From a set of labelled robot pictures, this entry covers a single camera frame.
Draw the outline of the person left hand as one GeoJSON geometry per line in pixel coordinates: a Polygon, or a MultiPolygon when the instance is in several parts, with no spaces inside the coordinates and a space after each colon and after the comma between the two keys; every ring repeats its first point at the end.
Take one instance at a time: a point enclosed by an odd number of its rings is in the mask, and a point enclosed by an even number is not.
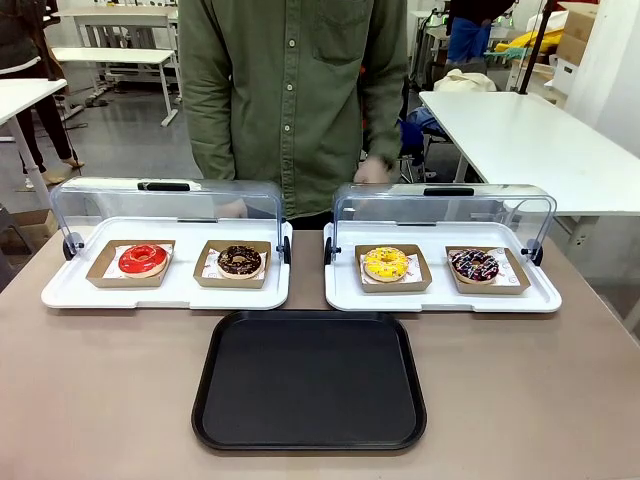
{"type": "Polygon", "coordinates": [[[368,155],[358,163],[353,177],[356,184],[390,184],[395,178],[395,163],[377,155],[368,155]]]}

